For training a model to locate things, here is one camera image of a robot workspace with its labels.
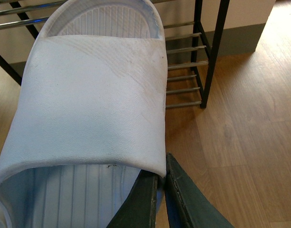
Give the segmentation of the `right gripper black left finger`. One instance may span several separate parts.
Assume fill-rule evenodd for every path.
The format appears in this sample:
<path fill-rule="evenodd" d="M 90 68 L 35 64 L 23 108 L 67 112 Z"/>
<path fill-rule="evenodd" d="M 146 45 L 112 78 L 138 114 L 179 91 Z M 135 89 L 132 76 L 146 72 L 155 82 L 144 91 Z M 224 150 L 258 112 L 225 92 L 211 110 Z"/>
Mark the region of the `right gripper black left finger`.
<path fill-rule="evenodd" d="M 156 221 L 158 176 L 141 170 L 109 228 L 153 228 Z"/>

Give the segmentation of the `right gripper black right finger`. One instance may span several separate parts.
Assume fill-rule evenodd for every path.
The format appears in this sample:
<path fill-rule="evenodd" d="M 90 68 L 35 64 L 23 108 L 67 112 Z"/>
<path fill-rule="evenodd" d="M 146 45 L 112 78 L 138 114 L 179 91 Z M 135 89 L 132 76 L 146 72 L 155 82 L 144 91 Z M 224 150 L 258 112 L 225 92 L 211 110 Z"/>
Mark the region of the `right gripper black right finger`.
<path fill-rule="evenodd" d="M 171 228 L 232 228 L 233 225 L 206 199 L 193 180 L 168 153 L 165 200 Z"/>

